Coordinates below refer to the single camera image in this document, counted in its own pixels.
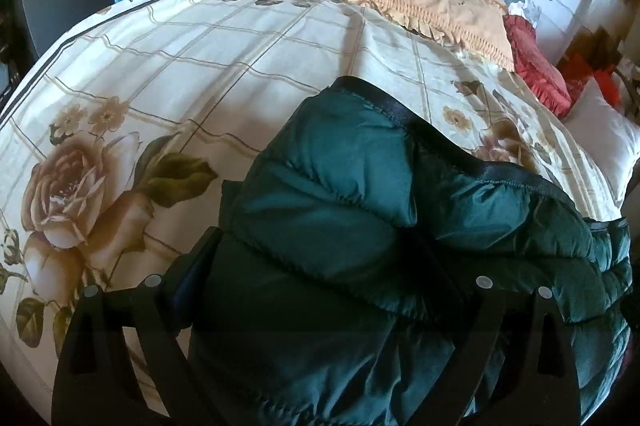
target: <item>white cushion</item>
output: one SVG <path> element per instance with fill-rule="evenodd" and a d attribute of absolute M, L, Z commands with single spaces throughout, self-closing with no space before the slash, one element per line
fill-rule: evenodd
<path fill-rule="evenodd" d="M 606 177 L 616 206 L 622 207 L 640 158 L 640 127 L 609 106 L 593 78 L 563 122 Z"/>

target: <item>jacket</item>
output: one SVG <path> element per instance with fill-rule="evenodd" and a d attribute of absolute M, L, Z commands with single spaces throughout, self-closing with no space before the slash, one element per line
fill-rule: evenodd
<path fill-rule="evenodd" d="M 220 227 L 189 360 L 230 424 L 404 424 L 453 352 L 444 323 L 477 276 L 552 289 L 584 420 L 620 369 L 626 221 L 582 218 L 554 184 L 478 160 L 363 80 L 300 105 L 246 179 L 223 185 Z"/>

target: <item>floral bedsheet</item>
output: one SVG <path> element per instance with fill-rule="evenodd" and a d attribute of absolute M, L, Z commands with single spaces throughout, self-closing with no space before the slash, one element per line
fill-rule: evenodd
<path fill-rule="evenodd" d="M 300 102 L 345 74 L 469 153 L 558 184 L 583 215 L 620 217 L 601 172 L 518 76 L 366 6 L 121 2 L 61 38 L 0 116 L 0 360 L 41 415 L 82 289 L 164 272 L 217 224 L 222 181 L 242 180 Z"/>

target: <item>green puffer jacket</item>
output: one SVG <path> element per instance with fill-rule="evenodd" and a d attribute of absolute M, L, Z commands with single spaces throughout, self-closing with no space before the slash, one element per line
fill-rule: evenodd
<path fill-rule="evenodd" d="M 455 311 L 446 292 L 426 296 L 433 273 L 408 233 L 436 244 L 464 302 L 480 275 L 552 288 L 583 419 L 620 369 L 626 221 L 583 219 L 555 185 L 472 157 L 357 78 L 305 100 L 246 180 L 224 184 L 220 227 L 189 359 L 229 424 L 407 421 L 454 349 L 440 323 Z M 485 396 L 504 359 L 494 357 Z"/>

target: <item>silver screw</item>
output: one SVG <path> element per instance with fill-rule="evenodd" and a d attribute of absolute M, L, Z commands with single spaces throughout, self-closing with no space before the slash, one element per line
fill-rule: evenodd
<path fill-rule="evenodd" d="M 158 287 L 162 281 L 162 276 L 159 274 L 150 274 L 145 278 L 145 285 L 147 287 Z"/>
<path fill-rule="evenodd" d="M 539 287 L 538 294 L 540 294 L 545 300 L 551 300 L 554 296 L 549 287 Z"/>
<path fill-rule="evenodd" d="M 494 286 L 494 282 L 488 276 L 478 276 L 476 278 L 476 285 L 481 289 L 490 289 Z"/>
<path fill-rule="evenodd" d="M 85 287 L 82 291 L 82 294 L 85 298 L 93 298 L 96 294 L 98 294 L 98 286 L 97 285 L 89 285 L 89 287 Z"/>

